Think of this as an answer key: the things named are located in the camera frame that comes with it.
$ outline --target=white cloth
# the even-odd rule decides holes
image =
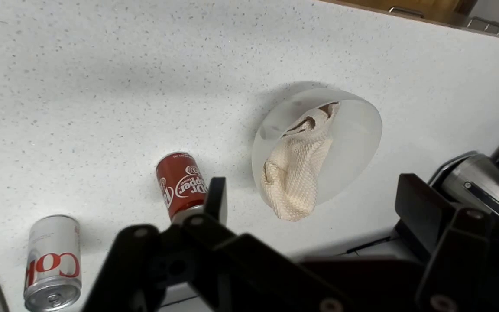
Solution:
[[[263,166],[261,185],[277,217],[298,221],[313,212],[317,177],[332,144],[337,102],[313,109],[279,140]]]

